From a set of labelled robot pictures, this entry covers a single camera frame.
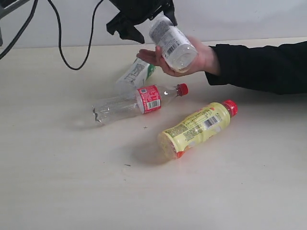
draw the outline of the white table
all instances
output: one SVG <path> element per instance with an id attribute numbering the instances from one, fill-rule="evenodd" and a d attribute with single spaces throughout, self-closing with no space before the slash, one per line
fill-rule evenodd
<path id="1" fill-rule="evenodd" d="M 80 71 L 57 48 L 16 49 L 0 62 L 0 229 L 307 229 L 307 97 L 213 87 L 203 73 L 173 78 L 158 68 L 147 84 L 185 82 L 189 94 L 96 128 L 92 104 L 114 95 L 139 48 L 93 47 Z M 85 51 L 64 49 L 75 66 Z M 226 99 L 239 112 L 225 131 L 161 160 L 160 131 Z"/>

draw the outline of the plastic bottle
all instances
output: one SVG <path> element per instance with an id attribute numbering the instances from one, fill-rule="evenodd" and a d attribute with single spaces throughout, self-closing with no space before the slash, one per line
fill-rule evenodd
<path id="1" fill-rule="evenodd" d="M 155 66 L 136 58 L 131 67 L 115 82 L 115 90 L 122 95 L 142 87 L 155 71 Z"/>
<path id="2" fill-rule="evenodd" d="M 93 106 L 95 120 L 102 125 L 115 121 L 146 114 L 166 106 L 177 96 L 188 94 L 186 84 L 175 87 L 151 85 L 134 92 L 133 97 L 113 97 L 103 99 Z"/>
<path id="3" fill-rule="evenodd" d="M 188 71 L 198 55 L 186 36 L 164 15 L 155 18 L 149 36 L 156 46 L 161 47 L 166 63 L 177 72 Z"/>
<path id="4" fill-rule="evenodd" d="M 225 129 L 230 119 L 237 114 L 236 103 L 210 103 L 186 117 L 181 123 L 158 135 L 158 143 L 165 156 L 178 159 L 190 148 L 205 142 Z"/>

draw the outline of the red label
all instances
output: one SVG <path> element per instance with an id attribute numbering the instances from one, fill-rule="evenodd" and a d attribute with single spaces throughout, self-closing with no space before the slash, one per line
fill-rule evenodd
<path id="1" fill-rule="evenodd" d="M 161 109 L 161 97 L 155 85 L 140 88 L 138 91 L 144 106 L 144 113 Z"/>

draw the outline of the white wall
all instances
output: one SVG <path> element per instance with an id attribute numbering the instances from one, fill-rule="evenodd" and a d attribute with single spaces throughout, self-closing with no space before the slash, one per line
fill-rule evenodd
<path id="1" fill-rule="evenodd" d="M 27 18 L 33 1 L 0 21 L 4 45 Z M 91 17 L 98 0 L 54 0 L 62 19 L 63 45 L 88 44 Z M 174 0 L 179 28 L 203 41 L 307 36 L 306 0 Z M 97 11 L 94 45 L 134 44 L 111 36 L 106 23 L 117 9 L 105 0 Z M 150 22 L 138 26 L 147 43 Z M 56 46 L 58 27 L 46 0 L 40 0 L 31 24 L 15 47 Z"/>

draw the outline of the yellow bottle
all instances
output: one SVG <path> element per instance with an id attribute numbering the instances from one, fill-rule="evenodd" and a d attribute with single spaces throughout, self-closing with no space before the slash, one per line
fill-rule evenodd
<path id="1" fill-rule="evenodd" d="M 236 103 L 210 103 L 158 135 L 158 143 L 169 159 L 178 159 L 190 148 L 225 129 L 238 112 Z"/>

